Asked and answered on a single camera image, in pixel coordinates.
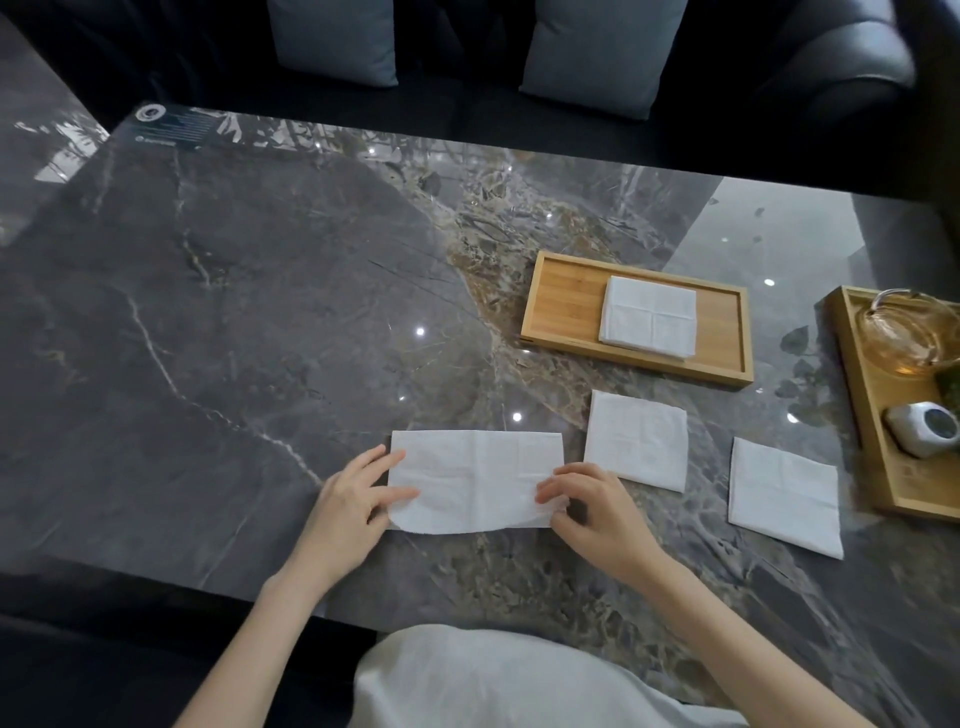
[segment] wooden tray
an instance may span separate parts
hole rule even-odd
[[[682,360],[601,344],[597,336],[610,276],[651,280],[696,290],[696,354]],[[520,338],[549,349],[723,384],[742,387],[754,380],[745,288],[669,276],[628,265],[540,251]]]
[[[897,446],[880,419],[894,404],[939,402],[940,392],[932,376],[889,375],[864,356],[855,317],[876,294],[845,285],[828,296],[863,446],[860,479],[876,508],[960,521],[960,454],[918,460]]]

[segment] stack of napkins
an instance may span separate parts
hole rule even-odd
[[[390,508],[390,520],[404,531],[545,528],[569,503],[534,502],[537,483],[564,463],[559,432],[395,430],[391,448],[407,456],[390,470],[389,484],[420,488],[418,497]]]
[[[831,465],[734,438],[728,520],[843,558],[837,469]]]
[[[686,412],[655,401],[593,390],[584,460],[638,483],[682,492]]]
[[[613,276],[607,283],[599,339],[688,359],[697,351],[697,292]]]

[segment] paper napkin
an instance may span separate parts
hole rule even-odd
[[[600,319],[600,341],[688,359],[697,351],[697,292],[612,276]]]
[[[638,483],[682,492],[686,412],[655,401],[593,390],[584,460]]]
[[[534,502],[537,483],[564,463],[559,432],[395,430],[391,448],[407,456],[389,484],[420,488],[419,497],[391,506],[391,521],[404,531],[544,528],[568,505],[565,497]]]
[[[811,551],[843,558],[837,469],[733,439],[728,519]]]

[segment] dark sofa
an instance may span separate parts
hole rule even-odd
[[[264,0],[0,0],[113,128],[142,100],[897,196],[892,0],[689,0],[649,121],[516,89],[534,0],[396,0],[399,87],[281,68]]]

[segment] gray cushion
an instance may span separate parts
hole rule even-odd
[[[396,85],[393,0],[268,0],[267,6],[280,65]]]
[[[520,90],[646,119],[685,7],[686,0],[537,0]]]

